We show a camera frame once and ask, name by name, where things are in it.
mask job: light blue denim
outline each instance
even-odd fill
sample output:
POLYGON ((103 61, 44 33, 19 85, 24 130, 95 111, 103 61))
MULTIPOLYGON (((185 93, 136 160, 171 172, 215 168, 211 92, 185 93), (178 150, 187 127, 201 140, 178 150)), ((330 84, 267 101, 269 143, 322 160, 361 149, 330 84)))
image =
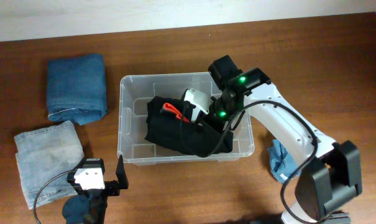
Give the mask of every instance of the light blue denim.
MULTIPOLYGON (((52 177, 77 166, 84 156, 83 148, 71 121, 18 134, 14 139, 22 191, 32 209, 40 188, 52 177)), ((44 188, 37 206, 76 194, 64 175, 44 188)))
POLYGON ((47 109, 51 121, 84 125, 103 118, 108 107, 102 55, 50 60, 47 109))
POLYGON ((297 165, 293 156, 288 153, 279 140, 274 139, 272 142, 273 147, 268 148, 270 172, 277 181, 284 183, 294 170, 297 169, 297 165))

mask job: clothing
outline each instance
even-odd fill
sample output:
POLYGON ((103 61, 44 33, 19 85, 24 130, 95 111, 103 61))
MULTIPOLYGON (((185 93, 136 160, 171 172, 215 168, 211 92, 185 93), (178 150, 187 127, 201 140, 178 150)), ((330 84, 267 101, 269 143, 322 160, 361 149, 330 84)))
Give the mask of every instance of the clothing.
POLYGON ((102 55, 50 60, 47 109, 51 121, 70 120, 80 125, 105 116, 108 106, 102 55))
MULTIPOLYGON (((162 113, 162 107, 165 103, 170 103, 178 111, 183 112, 183 101, 171 98, 162 98, 155 96, 151 102, 147 103, 148 132, 146 140, 172 149, 186 155, 207 156, 211 152, 221 138, 221 134, 213 129, 204 121, 200 121, 201 125, 195 123, 183 122, 183 139, 187 149, 181 141, 180 137, 180 119, 175 114, 162 113)), ((191 119, 192 109, 187 109, 184 118, 191 119)), ((223 144, 215 153, 231 152, 233 145, 233 132, 228 131, 223 144)))
MULTIPOLYGON (((22 191, 32 209, 40 188, 52 177, 73 169, 84 157, 83 148, 71 121, 18 134, 14 139, 22 191)), ((64 175, 44 188, 37 206, 76 194, 64 175)))
POLYGON ((268 148, 270 171, 277 181, 284 183, 294 170, 297 169, 297 165, 293 156, 288 153, 279 140, 274 139, 272 142, 273 147, 268 148))

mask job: clear plastic container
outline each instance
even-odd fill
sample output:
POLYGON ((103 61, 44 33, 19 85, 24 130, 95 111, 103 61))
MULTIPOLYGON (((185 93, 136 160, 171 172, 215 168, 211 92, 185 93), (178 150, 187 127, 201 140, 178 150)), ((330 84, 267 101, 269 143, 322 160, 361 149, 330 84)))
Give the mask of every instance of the clear plastic container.
POLYGON ((117 156, 124 162, 150 165, 161 162, 233 161, 251 156, 254 137, 251 120, 246 113, 234 131, 233 150, 230 153, 206 158, 187 156, 145 140, 147 134, 147 103, 154 96, 180 99, 187 88, 194 88, 216 98, 221 96, 208 72, 166 75, 128 75, 120 82, 119 143, 117 156))

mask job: red object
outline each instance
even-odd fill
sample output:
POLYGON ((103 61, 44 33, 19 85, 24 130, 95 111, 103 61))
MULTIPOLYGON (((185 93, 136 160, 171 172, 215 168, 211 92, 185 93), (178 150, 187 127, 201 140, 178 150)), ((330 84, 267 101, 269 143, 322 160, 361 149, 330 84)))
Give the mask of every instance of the red object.
MULTIPOLYGON (((177 119, 181 119, 182 118, 182 113, 179 110, 177 110, 171 103, 165 103, 165 104, 163 104, 161 112, 163 112, 163 111, 167 111, 169 113, 175 114, 175 117, 177 119)), ((187 123, 190 123, 190 120, 188 118, 186 118, 186 117, 183 118, 183 121, 187 122, 187 123)))

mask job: plastic bin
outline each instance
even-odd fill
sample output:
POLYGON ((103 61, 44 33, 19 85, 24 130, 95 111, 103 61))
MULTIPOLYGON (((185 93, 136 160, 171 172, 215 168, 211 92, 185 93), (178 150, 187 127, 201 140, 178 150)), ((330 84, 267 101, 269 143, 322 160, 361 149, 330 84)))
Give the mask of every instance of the plastic bin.
POLYGON ((155 95, 180 99, 187 88, 203 91, 216 98, 221 96, 221 91, 208 72, 124 77, 120 82, 117 156, 122 154, 124 162, 136 165, 161 162, 233 161, 251 156, 254 152, 254 137, 247 113, 234 131, 233 150, 230 153, 215 154, 206 158, 187 156, 144 139, 147 134, 147 103, 155 95))

